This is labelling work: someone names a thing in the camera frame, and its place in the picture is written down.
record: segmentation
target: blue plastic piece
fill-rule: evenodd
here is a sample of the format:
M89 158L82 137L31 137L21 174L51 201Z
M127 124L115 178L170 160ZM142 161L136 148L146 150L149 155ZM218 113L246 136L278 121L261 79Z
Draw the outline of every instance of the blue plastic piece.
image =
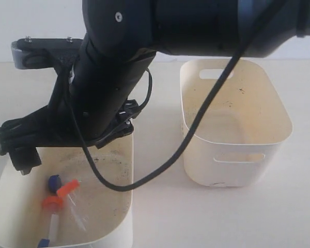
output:
M46 248L50 245L49 239L42 239L39 241L37 248Z
M51 176L48 179L48 189L51 193L56 194L56 191L62 187L62 181L59 175Z

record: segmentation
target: white plastic bin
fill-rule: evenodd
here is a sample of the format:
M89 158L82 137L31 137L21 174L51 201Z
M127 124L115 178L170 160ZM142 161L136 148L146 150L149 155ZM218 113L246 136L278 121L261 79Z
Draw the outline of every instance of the white plastic bin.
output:
M201 59L182 66L184 137L227 63L228 59ZM253 184L291 133L290 118L265 71L241 60L184 152L185 171L206 186Z
M99 171L116 184L133 181L133 136L90 149ZM0 179L0 246L35 248L46 238L41 220L41 202L48 195L50 175L92 175L81 148L39 149L42 165L27 176L15 171L9 161ZM60 216L57 246L79 248L130 248L132 246L132 192L119 193L98 182L83 192L88 229L82 232L69 211Z

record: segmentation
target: orange plastic piece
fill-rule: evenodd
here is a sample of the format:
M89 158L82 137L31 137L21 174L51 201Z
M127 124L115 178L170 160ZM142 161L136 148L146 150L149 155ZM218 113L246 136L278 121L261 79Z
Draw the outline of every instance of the orange plastic piece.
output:
M63 208L63 200L57 196L48 196L41 203L43 208L51 208L53 204L55 204L59 209Z
M79 182L77 179L74 179L68 183L66 183L65 185L63 185L61 188L59 188L56 191L56 194L58 197L60 198L64 198L67 195L69 195L72 191L74 191L75 189L77 189L79 187Z

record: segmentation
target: basket handle hole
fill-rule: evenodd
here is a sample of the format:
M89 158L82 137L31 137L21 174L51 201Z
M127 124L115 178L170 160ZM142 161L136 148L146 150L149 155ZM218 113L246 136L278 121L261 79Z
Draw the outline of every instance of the basket handle hole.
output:
M223 71L223 69L203 69L200 71L199 76L200 79L219 79ZM233 75L234 72L231 72L228 79L231 79Z
M263 153L227 152L214 158L220 163L258 163L265 158Z

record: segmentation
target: white table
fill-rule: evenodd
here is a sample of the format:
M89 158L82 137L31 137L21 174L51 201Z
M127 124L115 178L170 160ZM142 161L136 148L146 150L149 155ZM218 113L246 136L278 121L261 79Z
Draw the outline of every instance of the white table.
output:
M310 60L257 62L294 123L266 176L249 188L209 189L187 177L180 159L134 191L134 248L310 247ZM134 121L136 179L162 164L181 142L181 65L151 66L153 95ZM146 79L133 92L140 101ZM54 82L52 70L19 71L0 64L0 125L45 105ZM0 174L6 160L0 157Z

